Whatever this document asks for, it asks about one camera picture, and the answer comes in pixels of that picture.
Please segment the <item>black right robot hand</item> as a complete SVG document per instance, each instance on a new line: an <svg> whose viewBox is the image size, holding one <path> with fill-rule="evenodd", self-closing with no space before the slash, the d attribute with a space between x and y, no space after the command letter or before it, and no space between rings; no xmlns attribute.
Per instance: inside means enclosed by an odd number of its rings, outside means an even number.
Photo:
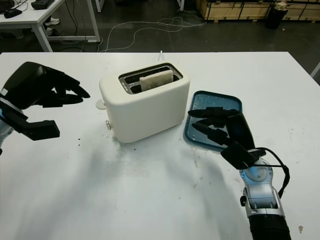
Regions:
<svg viewBox="0 0 320 240"><path fill-rule="evenodd" d="M246 150L256 147L250 127L240 110L209 106L189 110L188 115L196 119L190 124L194 130L191 141L201 148L220 152L235 142Z"/></svg>

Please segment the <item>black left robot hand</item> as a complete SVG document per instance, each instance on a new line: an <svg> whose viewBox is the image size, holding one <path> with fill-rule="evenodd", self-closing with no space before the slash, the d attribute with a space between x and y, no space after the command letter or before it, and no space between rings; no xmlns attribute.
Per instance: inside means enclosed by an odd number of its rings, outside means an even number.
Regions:
<svg viewBox="0 0 320 240"><path fill-rule="evenodd" d="M36 63L24 62L8 78L0 97L20 110L39 105L58 108L90 98L80 82L66 73Z"/></svg>

